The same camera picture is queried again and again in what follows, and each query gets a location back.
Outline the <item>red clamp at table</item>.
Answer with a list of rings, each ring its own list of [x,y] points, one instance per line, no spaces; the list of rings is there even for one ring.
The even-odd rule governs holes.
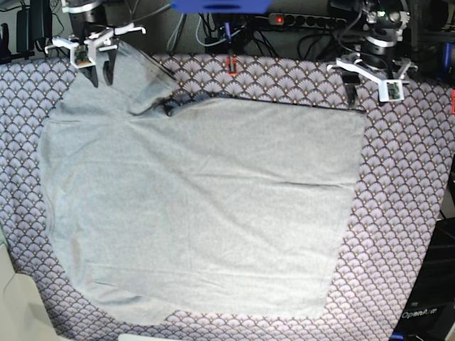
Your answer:
[[[237,75],[237,62],[235,56],[228,56],[226,58],[226,67],[228,75],[230,76]]]
[[[455,114],[455,89],[451,91],[451,113]]]

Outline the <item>light grey T-shirt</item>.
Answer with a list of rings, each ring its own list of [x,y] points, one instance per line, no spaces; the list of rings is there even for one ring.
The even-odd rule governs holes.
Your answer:
[[[318,318],[359,179],[355,111],[211,98],[121,44],[77,75],[38,143],[45,230],[71,286],[135,325],[177,310]]]

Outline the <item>black OpenArm computer box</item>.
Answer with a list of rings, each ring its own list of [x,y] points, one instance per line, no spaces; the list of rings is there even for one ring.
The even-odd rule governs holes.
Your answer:
[[[447,340],[454,330],[454,219],[436,224],[391,340]]]

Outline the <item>black power adapter left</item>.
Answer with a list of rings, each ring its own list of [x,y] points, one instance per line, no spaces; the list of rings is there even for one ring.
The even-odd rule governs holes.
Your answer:
[[[44,52],[52,38],[52,17],[49,0],[22,3],[16,14],[16,51],[26,53],[36,49]]]

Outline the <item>fan-patterned table cloth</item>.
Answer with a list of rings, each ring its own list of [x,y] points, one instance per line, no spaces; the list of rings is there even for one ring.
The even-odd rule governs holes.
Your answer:
[[[1,67],[1,231],[18,272],[38,287],[50,326],[71,340],[122,333],[181,340],[386,340],[417,279],[454,157],[451,90],[412,80],[405,99],[380,106],[375,85],[357,88],[367,114],[352,214],[321,318],[178,311],[162,324],[123,323],[68,282],[46,235],[36,149],[43,123],[75,78],[68,61]]]

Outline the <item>blue post right edge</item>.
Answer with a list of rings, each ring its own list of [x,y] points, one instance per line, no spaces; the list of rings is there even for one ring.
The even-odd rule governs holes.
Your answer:
[[[449,81],[451,77],[451,52],[452,44],[443,43],[438,67],[438,78],[444,81]]]

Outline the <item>blue vertical post centre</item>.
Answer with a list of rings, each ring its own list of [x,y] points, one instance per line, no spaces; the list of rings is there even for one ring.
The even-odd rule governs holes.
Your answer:
[[[225,32],[225,40],[227,43],[227,53],[228,53],[228,55],[232,55],[232,33],[231,33],[229,22],[224,22],[224,32]]]

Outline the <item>grey metal frame post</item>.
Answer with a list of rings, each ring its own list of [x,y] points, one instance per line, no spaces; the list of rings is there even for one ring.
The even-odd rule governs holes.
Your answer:
[[[409,0],[409,14],[410,14],[410,22],[409,28],[411,30],[411,44],[413,48],[419,47],[419,21],[421,18],[420,14],[420,3],[419,1]]]

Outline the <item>black power strip red switch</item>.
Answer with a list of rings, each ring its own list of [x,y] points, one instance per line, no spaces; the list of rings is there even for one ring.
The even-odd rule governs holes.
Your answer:
[[[283,26],[292,28],[318,28],[338,29],[345,28],[348,23],[344,18],[327,16],[312,16],[291,13],[269,13],[266,16],[272,26]]]

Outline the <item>red clamp at table back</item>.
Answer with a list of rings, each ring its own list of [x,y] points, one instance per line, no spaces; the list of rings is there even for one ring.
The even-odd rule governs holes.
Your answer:
[[[235,56],[228,56],[226,58],[226,67],[228,75],[230,76],[237,75],[237,62]]]

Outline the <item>red clamp at table right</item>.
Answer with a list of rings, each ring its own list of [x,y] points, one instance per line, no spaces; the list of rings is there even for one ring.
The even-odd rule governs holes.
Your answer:
[[[451,91],[451,113],[455,114],[455,89]]]

